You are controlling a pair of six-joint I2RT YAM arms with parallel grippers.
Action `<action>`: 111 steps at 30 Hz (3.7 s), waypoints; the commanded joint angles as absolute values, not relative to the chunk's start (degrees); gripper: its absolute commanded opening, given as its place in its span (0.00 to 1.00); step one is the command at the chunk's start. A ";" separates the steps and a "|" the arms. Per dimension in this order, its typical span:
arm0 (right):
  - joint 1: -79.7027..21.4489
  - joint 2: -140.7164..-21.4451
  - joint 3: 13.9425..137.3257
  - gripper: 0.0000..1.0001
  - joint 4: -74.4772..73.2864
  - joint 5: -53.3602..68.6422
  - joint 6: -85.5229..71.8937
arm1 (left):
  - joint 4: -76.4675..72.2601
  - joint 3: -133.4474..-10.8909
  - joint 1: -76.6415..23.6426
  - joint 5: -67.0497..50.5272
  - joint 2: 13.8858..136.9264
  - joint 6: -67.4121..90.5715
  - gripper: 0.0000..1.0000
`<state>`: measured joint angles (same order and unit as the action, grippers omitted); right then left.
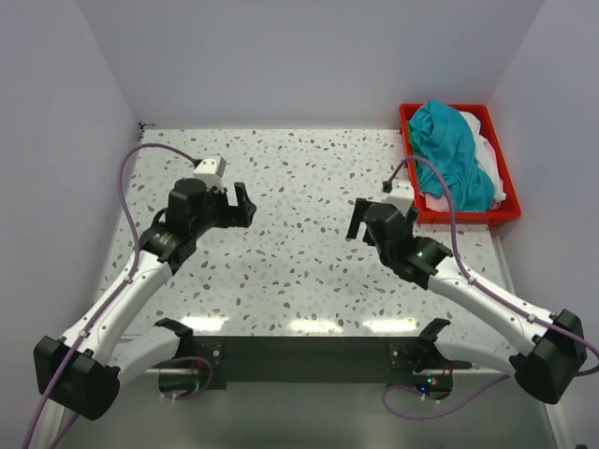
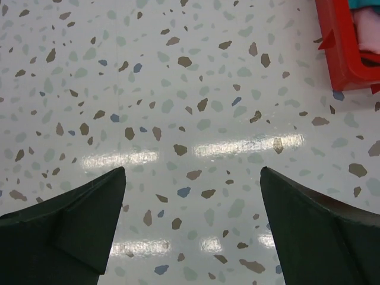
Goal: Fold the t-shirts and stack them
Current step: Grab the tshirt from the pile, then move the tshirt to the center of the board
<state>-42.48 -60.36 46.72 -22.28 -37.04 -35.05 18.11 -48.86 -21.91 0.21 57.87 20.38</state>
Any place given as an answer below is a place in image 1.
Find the teal t shirt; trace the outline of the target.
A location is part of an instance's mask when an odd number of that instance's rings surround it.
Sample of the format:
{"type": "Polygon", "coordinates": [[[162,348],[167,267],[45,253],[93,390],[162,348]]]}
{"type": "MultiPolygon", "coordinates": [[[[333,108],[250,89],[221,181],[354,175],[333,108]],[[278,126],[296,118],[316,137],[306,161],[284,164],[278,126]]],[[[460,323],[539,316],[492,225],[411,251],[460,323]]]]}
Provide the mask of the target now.
{"type": "Polygon", "coordinates": [[[430,99],[408,121],[415,134],[420,193],[451,194],[456,211],[486,212],[493,205],[494,188],[475,159],[473,134],[460,112],[430,99]]]}

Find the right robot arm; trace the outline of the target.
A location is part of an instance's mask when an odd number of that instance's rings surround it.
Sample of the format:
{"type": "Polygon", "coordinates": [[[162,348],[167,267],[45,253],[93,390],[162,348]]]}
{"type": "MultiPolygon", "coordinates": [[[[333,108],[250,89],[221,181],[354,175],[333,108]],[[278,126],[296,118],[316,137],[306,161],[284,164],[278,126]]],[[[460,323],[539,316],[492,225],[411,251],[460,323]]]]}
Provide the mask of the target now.
{"type": "Polygon", "coordinates": [[[569,310],[553,313],[516,297],[464,265],[441,242],[413,233],[416,208],[357,199],[347,237],[373,246],[381,263],[405,282],[453,301],[498,332],[504,349],[453,339],[449,322],[436,319],[420,333],[416,354],[430,368],[467,361],[515,379],[533,398],[554,405],[587,360],[583,326],[569,310]]]}

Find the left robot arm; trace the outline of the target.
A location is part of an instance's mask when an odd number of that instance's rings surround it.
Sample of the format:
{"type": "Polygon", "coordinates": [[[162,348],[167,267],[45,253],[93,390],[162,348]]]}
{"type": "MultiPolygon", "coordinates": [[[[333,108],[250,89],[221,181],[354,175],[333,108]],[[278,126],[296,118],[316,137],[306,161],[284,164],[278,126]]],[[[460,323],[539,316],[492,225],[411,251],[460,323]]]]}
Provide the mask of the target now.
{"type": "Polygon", "coordinates": [[[122,335],[149,299],[197,249],[213,228],[251,225],[256,205],[243,183],[234,185],[236,204],[226,190],[187,178],[175,182],[114,283],[59,339],[42,338],[34,349],[37,386],[51,399],[90,421],[102,416],[120,389],[153,365],[187,365],[194,355],[192,330],[172,319],[159,320],[147,350],[117,356],[122,335]]]}

